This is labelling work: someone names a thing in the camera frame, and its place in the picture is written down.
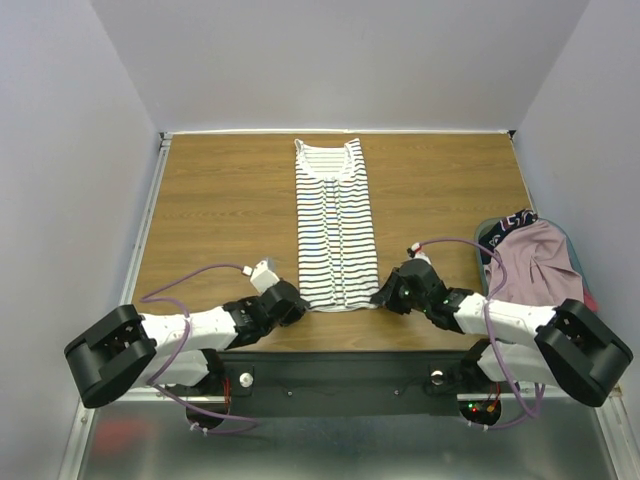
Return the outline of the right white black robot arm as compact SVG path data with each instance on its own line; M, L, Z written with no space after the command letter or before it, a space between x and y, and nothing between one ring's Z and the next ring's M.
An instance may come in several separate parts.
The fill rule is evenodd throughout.
M460 366L463 384L537 383L574 400L601 406L633 360L633 353L584 303L526 306L451 288L426 259L392 270L371 301L396 314L420 311L436 327L480 336Z

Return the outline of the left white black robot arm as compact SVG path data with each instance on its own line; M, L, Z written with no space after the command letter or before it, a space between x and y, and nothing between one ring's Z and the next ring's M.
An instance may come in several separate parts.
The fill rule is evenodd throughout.
M275 327L299 321L309 309L310 303L285 280L258 296L189 317L141 314L126 304L72 340L64 356L88 409L157 383L210 394L221 386L223 371L207 360L208 353L255 344Z

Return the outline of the black white striped tank top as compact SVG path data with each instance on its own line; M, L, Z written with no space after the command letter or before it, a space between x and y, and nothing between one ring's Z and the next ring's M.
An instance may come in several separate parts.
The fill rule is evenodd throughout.
M372 309L378 256L360 140L294 145L301 296L316 312Z

